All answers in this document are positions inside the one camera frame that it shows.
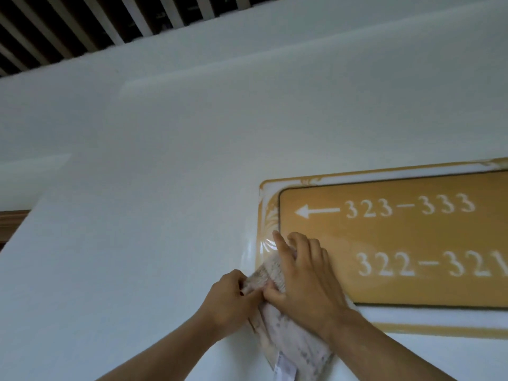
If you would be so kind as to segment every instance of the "left hand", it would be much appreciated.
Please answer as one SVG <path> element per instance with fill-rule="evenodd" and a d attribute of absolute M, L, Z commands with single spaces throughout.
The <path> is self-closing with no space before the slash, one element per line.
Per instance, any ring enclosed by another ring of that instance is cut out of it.
<path fill-rule="evenodd" d="M 242 295 L 240 285 L 247 277 L 240 270 L 222 276 L 213 284 L 197 315 L 213 323 L 217 339 L 236 332 L 264 300 L 263 289 Z"/>

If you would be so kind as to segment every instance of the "white ceiling slat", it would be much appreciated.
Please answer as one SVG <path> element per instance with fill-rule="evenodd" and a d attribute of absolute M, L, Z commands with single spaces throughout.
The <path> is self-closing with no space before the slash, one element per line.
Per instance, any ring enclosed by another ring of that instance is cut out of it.
<path fill-rule="evenodd" d="M 54 9 L 54 11 L 60 16 L 60 18 L 67 24 L 70 30 L 76 35 L 78 40 L 80 40 L 81 44 L 85 46 L 85 48 L 89 52 L 98 51 L 97 46 L 93 43 L 92 39 L 85 30 L 81 27 L 78 21 L 74 18 L 74 16 L 68 11 L 66 6 L 60 0 L 46 0 Z"/>
<path fill-rule="evenodd" d="M 171 25 L 173 28 L 182 28 L 184 26 L 183 19 L 180 16 L 180 12 L 176 7 L 175 0 L 160 0 L 161 4 L 166 11 L 166 16 L 168 16 Z"/>
<path fill-rule="evenodd" d="M 30 55 L 35 57 L 39 63 L 42 65 L 48 65 L 49 60 L 31 43 L 31 41 L 25 37 L 23 33 L 19 31 L 18 28 L 5 16 L 2 12 L 0 12 L 0 25 L 2 25 L 16 41 L 26 49 Z"/>
<path fill-rule="evenodd" d="M 249 9 L 251 7 L 250 0 L 236 0 L 236 5 L 238 6 L 238 10 L 243 11 L 244 9 Z"/>
<path fill-rule="evenodd" d="M 215 13 L 213 12 L 212 4 L 210 0 L 196 0 L 199 5 L 199 10 L 201 11 L 201 15 L 204 20 L 209 20 L 215 17 Z"/>
<path fill-rule="evenodd" d="M 102 9 L 102 6 L 98 3 L 97 0 L 83 0 L 86 5 L 90 8 L 93 15 L 98 20 L 99 24 L 102 25 L 108 36 L 111 38 L 114 44 L 121 45 L 124 44 L 124 39 L 120 36 L 120 33 L 116 30 L 116 27 L 113 25 L 108 15 Z"/>
<path fill-rule="evenodd" d="M 73 57 L 71 51 L 67 49 L 64 43 L 60 41 L 60 39 L 51 31 L 51 29 L 47 26 L 47 24 L 35 13 L 30 5 L 26 3 L 25 0 L 11 0 L 20 11 L 26 16 L 27 19 L 30 20 L 32 24 L 42 33 L 42 35 L 47 38 L 47 40 L 55 47 L 60 54 L 66 58 L 70 59 Z"/>
<path fill-rule="evenodd" d="M 6 57 L 11 63 L 14 64 L 14 66 L 19 70 L 28 70 L 29 68 L 23 64 L 14 54 L 8 50 L 6 47 L 4 47 L 2 44 L 0 44 L 0 53 Z"/>
<path fill-rule="evenodd" d="M 129 11 L 130 16 L 136 23 L 139 31 L 143 35 L 143 37 L 152 36 L 153 32 L 150 29 L 150 26 L 148 25 L 147 20 L 145 19 L 145 16 L 143 16 L 143 12 L 139 9 L 138 4 L 136 3 L 136 0 L 122 0 L 125 7 Z"/>

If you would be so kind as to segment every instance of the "white number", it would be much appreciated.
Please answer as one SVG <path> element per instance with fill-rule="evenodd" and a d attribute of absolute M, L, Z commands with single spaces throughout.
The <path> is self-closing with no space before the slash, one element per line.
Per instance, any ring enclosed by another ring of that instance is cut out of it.
<path fill-rule="evenodd" d="M 429 202 L 429 198 L 427 197 L 424 197 L 423 195 L 421 197 L 418 197 L 418 199 L 421 199 L 423 200 L 423 205 L 426 206 L 428 208 L 428 210 L 422 210 L 422 212 L 425 214 L 425 215 L 430 215 L 430 214 L 433 214 L 434 211 L 436 210 L 436 208 L 434 207 L 434 205 L 432 203 Z"/>
<path fill-rule="evenodd" d="M 445 214 L 450 214 L 455 211 L 454 205 L 450 203 L 446 195 L 438 195 L 436 196 L 436 198 L 441 199 L 443 201 L 443 205 L 448 207 L 448 209 L 441 209 L 441 212 L 444 212 Z"/>
<path fill-rule="evenodd" d="M 364 204 L 364 203 L 367 205 L 367 211 L 365 211 L 365 214 L 363 214 L 363 217 L 364 218 L 372 218 L 373 216 L 376 216 L 375 212 L 369 212 L 372 210 L 372 202 L 367 199 L 364 199 L 364 200 L 362 200 L 361 204 Z"/>
<path fill-rule="evenodd" d="M 406 277 L 414 277 L 415 272 L 413 270 L 407 269 L 407 267 L 410 265 L 410 257 L 406 253 L 399 251 L 397 254 L 395 254 L 395 259 L 397 259 L 400 256 L 404 260 L 404 267 L 402 268 L 402 270 L 400 270 L 399 274 Z"/>
<path fill-rule="evenodd" d="M 370 265 L 369 261 L 367 260 L 367 255 L 364 252 L 359 252 L 358 254 L 356 254 L 356 256 L 362 259 L 362 261 L 360 263 L 363 265 L 363 267 L 365 267 L 365 272 L 359 271 L 358 274 L 362 275 L 364 277 L 366 275 L 371 274 L 372 266 Z"/>
<path fill-rule="evenodd" d="M 386 199 L 378 199 L 378 203 L 381 203 L 383 205 L 383 208 L 386 210 L 386 212 L 381 212 L 381 216 L 390 216 L 393 214 L 392 208 L 388 204 L 388 201 Z"/>
<path fill-rule="evenodd" d="M 499 263 L 499 266 L 501 267 L 501 269 L 503 270 L 503 273 L 505 274 L 505 277 L 508 277 L 508 265 L 506 264 L 505 260 L 503 259 L 501 253 L 499 251 L 495 250 L 495 251 L 492 251 L 492 253 L 490 253 L 490 255 L 492 255 L 494 258 L 496 258 L 497 263 Z"/>
<path fill-rule="evenodd" d="M 468 256 L 474 256 L 477 261 L 476 269 L 474 269 L 474 275 L 477 277 L 490 277 L 492 275 L 489 270 L 480 270 L 483 265 L 483 258 L 480 254 L 478 254 L 476 251 L 469 250 L 466 251 L 466 258 Z"/>
<path fill-rule="evenodd" d="M 462 266 L 462 264 L 459 261 L 457 261 L 457 258 L 455 257 L 454 253 L 452 253 L 451 251 L 445 251 L 443 255 L 449 256 L 450 263 L 453 264 L 459 271 L 459 272 L 449 271 L 451 275 L 453 275 L 454 277 L 460 277 L 462 274 L 464 274 L 464 266 Z"/>
<path fill-rule="evenodd" d="M 474 203 L 471 202 L 468 198 L 467 198 L 467 195 L 466 194 L 463 194 L 463 193 L 458 193 L 457 195 L 457 198 L 460 198 L 462 199 L 462 203 L 467 205 L 467 208 L 461 208 L 460 210 L 461 211 L 464 211 L 464 212 L 473 212 L 476 210 L 476 207 L 474 206 Z"/>
<path fill-rule="evenodd" d="M 387 270 L 386 269 L 386 266 L 388 266 L 388 261 L 389 261 L 389 258 L 388 256 L 384 253 L 384 252 L 377 252 L 376 253 L 376 258 L 380 256 L 381 258 L 383 258 L 383 261 L 384 261 L 384 264 L 383 264 L 383 268 L 381 269 L 381 271 L 379 272 L 379 275 L 383 275 L 383 276 L 389 276 L 391 277 L 393 275 L 393 270 Z"/>
<path fill-rule="evenodd" d="M 356 218 L 356 216 L 358 215 L 358 211 L 355 208 L 355 204 L 352 201 L 347 201 L 346 204 L 349 206 L 350 211 L 352 212 L 352 214 L 348 214 L 347 217 Z"/>

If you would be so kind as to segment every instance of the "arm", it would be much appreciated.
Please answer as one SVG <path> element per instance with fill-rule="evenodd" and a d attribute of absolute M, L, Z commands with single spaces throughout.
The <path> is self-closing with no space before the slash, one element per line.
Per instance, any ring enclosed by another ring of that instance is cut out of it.
<path fill-rule="evenodd" d="M 262 290 L 240 293 L 245 278 L 239 270 L 224 275 L 182 326 L 97 381 L 183 381 L 203 354 L 238 330 L 263 301 Z"/>
<path fill-rule="evenodd" d="M 317 239 L 291 233 L 293 259 L 284 238 L 275 232 L 285 279 L 285 293 L 273 283 L 265 299 L 299 325 L 319 335 L 359 378 L 370 380 L 451 381 L 453 378 L 391 339 L 347 307 L 333 274 L 328 252 Z"/>

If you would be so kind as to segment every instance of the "white arrow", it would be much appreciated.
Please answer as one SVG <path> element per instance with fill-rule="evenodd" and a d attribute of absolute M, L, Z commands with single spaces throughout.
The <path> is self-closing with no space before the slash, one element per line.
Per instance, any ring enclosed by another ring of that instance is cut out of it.
<path fill-rule="evenodd" d="M 303 207 L 300 207 L 298 210 L 295 211 L 298 215 L 308 219 L 309 214 L 321 214 L 323 212 L 339 212 L 340 209 L 337 208 L 319 208 L 315 210 L 309 210 L 308 205 L 304 205 Z"/>

